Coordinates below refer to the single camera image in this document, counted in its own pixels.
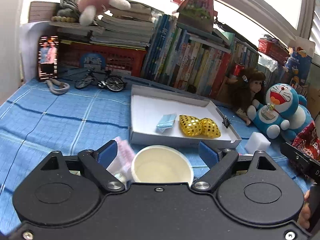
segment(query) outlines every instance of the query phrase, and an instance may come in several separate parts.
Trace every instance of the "gray cable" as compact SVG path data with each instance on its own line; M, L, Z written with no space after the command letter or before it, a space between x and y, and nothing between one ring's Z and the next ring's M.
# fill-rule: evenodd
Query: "gray cable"
M53 78L49 78L44 83L46 83L48 85L51 93L53 93L55 95L62 95L64 93L68 92L68 90L70 89L70 85L68 83L60 82L60 81L55 80Z

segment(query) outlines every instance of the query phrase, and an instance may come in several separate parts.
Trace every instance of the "plush toy's red mouth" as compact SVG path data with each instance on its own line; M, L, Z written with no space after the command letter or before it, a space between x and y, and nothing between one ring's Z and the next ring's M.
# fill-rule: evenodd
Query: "plush toy's red mouth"
M274 104L274 105L281 105L283 103L286 102L286 100L284 99L283 96L281 96L280 94L276 93L276 92L270 92L270 101Z

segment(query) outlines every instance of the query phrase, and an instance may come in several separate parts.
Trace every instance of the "doll's hair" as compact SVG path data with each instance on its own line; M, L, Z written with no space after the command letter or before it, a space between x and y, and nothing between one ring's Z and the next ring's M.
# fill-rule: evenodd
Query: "doll's hair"
M263 72L258 71L256 68L246 68L239 73L237 81L230 84L228 87L228 94L230 102L235 109L242 108L247 111L253 99L257 99L261 104L264 103L264 87L256 93L254 98L251 98L250 83L252 81L265 81L266 76Z

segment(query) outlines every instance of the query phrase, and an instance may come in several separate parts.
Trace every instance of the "pink plush toy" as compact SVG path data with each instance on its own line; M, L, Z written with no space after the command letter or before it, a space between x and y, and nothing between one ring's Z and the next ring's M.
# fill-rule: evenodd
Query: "pink plush toy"
M127 0L80 0L78 4L81 12L80 24L84 26L91 24L95 16L103 14L110 7L129 10L131 5Z

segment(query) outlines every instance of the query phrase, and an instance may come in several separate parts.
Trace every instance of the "white wall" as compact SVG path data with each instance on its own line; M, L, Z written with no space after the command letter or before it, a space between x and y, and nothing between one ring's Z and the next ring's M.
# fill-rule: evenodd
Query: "white wall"
M19 26L23 0L0 0L0 104L20 85Z

